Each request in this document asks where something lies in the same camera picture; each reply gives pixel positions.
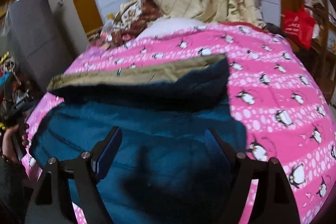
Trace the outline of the person's left hand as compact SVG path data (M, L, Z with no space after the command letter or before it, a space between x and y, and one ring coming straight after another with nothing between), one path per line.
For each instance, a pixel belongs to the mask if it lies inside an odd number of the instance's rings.
M21 136L22 139L22 146L23 147L27 147L29 144L29 140L28 140L28 135L27 135L27 129L29 129L29 125L27 123L24 124L23 126L23 135ZM1 147L1 158L6 160L6 161L10 161L10 162L14 162L14 163L20 163L20 160L18 159L17 156L17 152L16 152L16 148L14 147L14 143L13 143L13 138L15 133L19 130L19 125L15 125L13 127L9 127L4 135L3 135L3 139L2 139L2 147Z

